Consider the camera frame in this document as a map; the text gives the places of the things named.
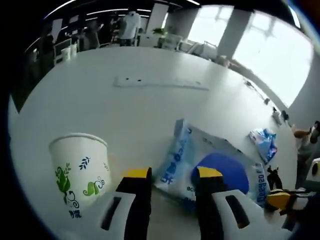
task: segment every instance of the desk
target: desk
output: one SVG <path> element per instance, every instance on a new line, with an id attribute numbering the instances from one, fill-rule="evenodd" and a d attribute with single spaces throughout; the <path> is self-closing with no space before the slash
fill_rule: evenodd
<path id="1" fill-rule="evenodd" d="M 198 81 L 210 91 L 116 88 L 115 77 Z M 283 187 L 294 189 L 295 139 L 288 125 L 274 123 L 270 104 L 246 87 L 238 73 L 190 54 L 150 47 L 80 52 L 55 66 L 26 100 L 12 130 L 13 165 L 31 206 L 53 231 L 71 218 L 56 185 L 48 144 L 70 132 L 96 135 L 108 143 L 117 185 L 128 168 L 155 170 L 163 162 L 177 119 L 227 139 L 257 162 L 261 158 L 247 135 L 255 128 L 270 128 L 278 146 L 270 164 L 279 166 Z M 154 192 L 148 238 L 198 240 L 198 221 Z"/>

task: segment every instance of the white shirt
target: white shirt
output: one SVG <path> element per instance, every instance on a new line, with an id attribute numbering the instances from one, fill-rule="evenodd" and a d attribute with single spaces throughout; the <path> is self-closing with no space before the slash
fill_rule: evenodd
<path id="1" fill-rule="evenodd" d="M 311 134 L 304 136 L 301 138 L 301 143 L 298 148 L 298 154 L 306 157 L 310 157 L 310 155 L 314 152 L 316 149 L 317 144 L 310 142 Z"/>
<path id="2" fill-rule="evenodd" d="M 136 31 L 140 28 L 140 24 L 140 15 L 135 11 L 130 11 L 122 19 L 119 39 L 133 39 L 136 35 Z"/>

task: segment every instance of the paper cup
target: paper cup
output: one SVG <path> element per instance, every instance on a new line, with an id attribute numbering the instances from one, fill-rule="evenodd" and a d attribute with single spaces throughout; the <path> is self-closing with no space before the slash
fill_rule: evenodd
<path id="1" fill-rule="evenodd" d="M 71 56 L 75 57 L 77 55 L 77 44 L 71 45 Z"/>
<path id="2" fill-rule="evenodd" d="M 62 53 L 62 60 L 66 61 L 70 59 L 71 56 L 71 47 L 67 47 L 61 50 Z"/>
<path id="3" fill-rule="evenodd" d="M 85 133 L 70 133 L 49 145 L 61 200 L 72 218 L 111 189 L 107 144 Z"/>

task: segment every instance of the blue plastic bag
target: blue plastic bag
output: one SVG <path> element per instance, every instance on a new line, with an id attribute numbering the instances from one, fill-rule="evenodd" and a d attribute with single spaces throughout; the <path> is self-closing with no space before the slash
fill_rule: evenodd
<path id="1" fill-rule="evenodd" d="M 276 134 L 267 128 L 257 128 L 249 133 L 250 139 L 254 142 L 258 152 L 265 164 L 268 164 L 276 155 Z"/>

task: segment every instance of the window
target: window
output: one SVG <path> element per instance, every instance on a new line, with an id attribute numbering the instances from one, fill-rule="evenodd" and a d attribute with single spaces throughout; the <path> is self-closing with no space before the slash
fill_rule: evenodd
<path id="1" fill-rule="evenodd" d="M 290 107 L 309 74 L 313 46 L 282 20 L 259 12 L 251 18 L 233 58 L 251 69 Z"/>
<path id="2" fill-rule="evenodd" d="M 188 39 L 218 46 L 231 17 L 233 6 L 203 6 L 193 22 Z"/>

